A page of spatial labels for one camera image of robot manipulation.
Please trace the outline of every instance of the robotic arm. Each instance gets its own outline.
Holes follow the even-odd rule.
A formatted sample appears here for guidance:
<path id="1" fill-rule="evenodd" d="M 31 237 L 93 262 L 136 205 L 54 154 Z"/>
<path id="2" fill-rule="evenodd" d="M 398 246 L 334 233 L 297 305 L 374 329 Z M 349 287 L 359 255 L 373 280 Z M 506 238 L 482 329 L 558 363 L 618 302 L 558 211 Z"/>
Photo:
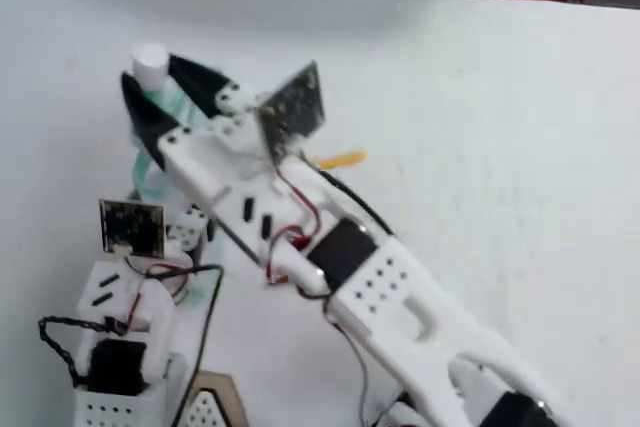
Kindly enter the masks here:
<path id="1" fill-rule="evenodd" d="M 303 297 L 326 299 L 328 314 L 430 424 L 571 425 L 524 356 L 465 312 L 364 202 L 300 154 L 324 122 L 314 63 L 256 101 L 223 74 L 177 56 L 137 62 L 135 77 L 122 74 L 122 90 L 147 153 L 265 268 L 269 283 L 292 282 Z M 209 118 L 204 127 L 180 125 L 145 96 L 136 79 L 163 70 Z M 471 379 L 483 376 L 475 366 L 468 372 L 472 364 L 508 387 L 478 387 Z M 469 384 L 475 392 L 465 391 Z M 474 403 L 483 391 L 485 399 L 496 393 Z"/>

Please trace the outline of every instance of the white surface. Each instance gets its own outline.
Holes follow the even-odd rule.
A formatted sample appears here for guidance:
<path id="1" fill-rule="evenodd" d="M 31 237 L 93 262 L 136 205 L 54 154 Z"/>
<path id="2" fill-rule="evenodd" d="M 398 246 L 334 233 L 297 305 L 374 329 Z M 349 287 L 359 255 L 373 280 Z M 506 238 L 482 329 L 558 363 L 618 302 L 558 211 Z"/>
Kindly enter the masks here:
<path id="1" fill-rule="evenodd" d="M 640 87 L 628 40 L 640 13 L 509 0 L 0 0 L 0 11 L 3 424 L 70 422 L 65 367 L 36 322 L 73 311 L 100 251 L 97 199 L 127 193 L 135 151 L 118 73 L 132 44 L 156 39 L 258 92 L 315 58 L 328 120 L 310 154 L 365 148 L 343 178 L 537 362 L 579 425 L 636 425 Z M 229 268 L 238 315 L 214 317 L 222 340 L 242 337 L 247 318 L 286 319 L 285 305 L 253 302 L 258 273 Z M 299 331 L 279 341 L 326 358 Z M 217 367 L 239 356 L 223 347 Z M 288 372 L 339 381 L 353 369 Z M 249 374 L 238 384 L 270 388 Z"/>
<path id="2" fill-rule="evenodd" d="M 76 389 L 73 427 L 157 427 L 165 421 L 167 385 L 162 380 L 137 397 Z"/>
<path id="3" fill-rule="evenodd" d="M 180 420 L 181 427 L 228 427 L 211 392 L 200 392 L 191 405 L 186 406 Z"/>

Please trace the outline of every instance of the black wire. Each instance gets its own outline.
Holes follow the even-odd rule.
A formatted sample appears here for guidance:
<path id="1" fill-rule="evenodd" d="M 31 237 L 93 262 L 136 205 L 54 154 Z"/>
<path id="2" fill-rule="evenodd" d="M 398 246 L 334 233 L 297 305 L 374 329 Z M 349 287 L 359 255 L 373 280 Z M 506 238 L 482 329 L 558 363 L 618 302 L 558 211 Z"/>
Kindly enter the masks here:
<path id="1" fill-rule="evenodd" d="M 329 182 L 331 185 L 333 185 L 336 189 L 344 192 L 348 197 L 351 198 L 351 200 L 353 200 L 356 204 L 362 207 L 362 209 L 367 214 L 369 214 L 371 218 L 373 218 L 373 220 L 375 220 L 378 223 L 378 225 L 380 225 L 380 227 L 382 227 L 382 230 L 384 230 L 385 233 L 387 233 L 387 235 L 394 235 L 393 230 L 391 230 L 391 227 L 387 225 L 387 223 L 382 219 L 382 217 L 380 217 L 380 215 L 378 215 L 378 213 L 375 210 L 373 210 L 373 208 L 371 208 L 369 204 L 367 204 L 353 190 L 347 187 L 341 180 L 336 179 L 333 175 L 331 175 L 329 172 L 325 172 L 324 170 L 318 170 L 318 173 L 322 177 L 324 177 L 325 180 Z"/>
<path id="2" fill-rule="evenodd" d="M 209 335 L 209 324 L 211 324 L 211 316 L 213 315 L 213 307 L 218 299 L 218 293 L 220 292 L 220 286 L 222 285 L 222 277 L 224 275 L 224 267 L 221 265 L 211 265 L 209 270 L 218 270 L 220 272 L 220 276 L 218 277 L 218 282 L 216 283 L 216 288 L 213 291 L 213 296 L 211 298 L 211 303 L 209 304 L 209 310 L 207 311 L 207 317 L 205 319 L 204 330 L 202 331 L 202 338 L 200 340 L 200 348 L 198 350 L 198 357 L 196 359 L 196 363 L 193 367 L 193 374 L 191 375 L 191 379 L 189 379 L 189 383 L 187 384 L 187 390 L 185 390 L 184 395 L 182 396 L 182 400 L 180 401 L 180 405 L 178 406 L 178 410 L 176 411 L 176 416 L 171 423 L 171 427 L 178 427 L 180 422 L 182 410 L 184 409 L 185 404 L 187 403 L 187 398 L 189 397 L 189 392 L 193 387 L 193 382 L 198 375 L 198 369 L 200 368 L 200 363 L 202 362 L 202 356 L 204 355 L 204 348 L 207 343 L 207 336 Z"/>
<path id="3" fill-rule="evenodd" d="M 208 272 L 209 270 L 221 270 L 221 269 L 222 269 L 221 265 L 196 265 L 195 267 L 191 267 L 189 269 L 169 270 L 167 272 L 162 272 L 160 274 L 149 273 L 149 274 L 145 274 L 144 276 L 147 279 L 165 280 L 165 279 L 171 279 L 173 277 L 180 277 L 181 275 L 197 274 L 198 272 Z"/>
<path id="4" fill-rule="evenodd" d="M 125 257 L 124 258 L 124 263 L 127 264 L 127 267 L 129 267 L 131 270 L 133 270 L 136 274 L 138 275 L 144 275 L 144 272 L 140 272 L 138 269 L 136 269 L 133 265 L 131 265 L 131 261 L 129 260 L 129 257 Z"/>
<path id="5" fill-rule="evenodd" d="M 173 277 L 180 277 L 182 275 L 197 274 L 199 272 L 208 272 L 209 270 L 220 270 L 222 268 L 220 265 L 196 265 L 188 269 L 185 268 L 182 270 L 169 270 L 167 272 L 162 272 L 160 274 L 152 274 L 149 272 L 145 274 L 144 272 L 140 272 L 138 269 L 136 269 L 131 264 L 131 261 L 129 260 L 128 257 L 124 258 L 124 263 L 127 264 L 127 266 L 131 270 L 133 270 L 136 274 L 142 275 L 145 279 L 156 279 L 156 280 L 172 279 Z"/>
<path id="6" fill-rule="evenodd" d="M 71 319 L 69 317 L 56 317 L 56 316 L 47 316 L 43 317 L 38 321 L 38 328 L 40 330 L 40 339 L 44 340 L 49 347 L 51 347 L 56 354 L 67 364 L 67 368 L 69 369 L 69 375 L 71 376 L 71 382 L 73 383 L 73 387 L 77 387 L 78 385 L 84 384 L 86 379 L 81 377 L 78 374 L 76 369 L 76 364 L 73 361 L 73 357 L 69 353 L 68 350 L 62 348 L 62 346 L 53 340 L 49 334 L 47 333 L 47 324 L 62 324 L 69 325 L 72 327 L 81 327 L 83 329 L 91 329 L 96 332 L 107 332 L 114 334 L 121 334 L 121 332 L 116 329 L 107 327 L 106 325 L 99 324 L 98 322 L 90 322 L 87 320 L 79 320 L 79 319 Z"/>

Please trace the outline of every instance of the bottle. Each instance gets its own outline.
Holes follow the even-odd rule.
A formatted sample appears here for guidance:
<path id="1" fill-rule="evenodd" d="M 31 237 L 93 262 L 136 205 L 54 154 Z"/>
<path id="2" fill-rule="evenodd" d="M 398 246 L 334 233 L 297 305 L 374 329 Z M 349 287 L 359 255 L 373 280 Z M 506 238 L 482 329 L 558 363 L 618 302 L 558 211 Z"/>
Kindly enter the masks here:
<path id="1" fill-rule="evenodd" d="M 131 56 L 133 77 L 149 100 L 182 125 L 195 127 L 195 124 L 203 121 L 204 115 L 169 77 L 169 52 L 163 45 L 137 45 L 132 49 Z M 133 131 L 132 137 L 133 144 L 140 150 L 132 172 L 133 185 L 140 195 L 140 200 L 167 207 L 170 207 L 168 204 L 183 204 L 182 193 L 171 185 L 168 176 L 153 162 Z"/>

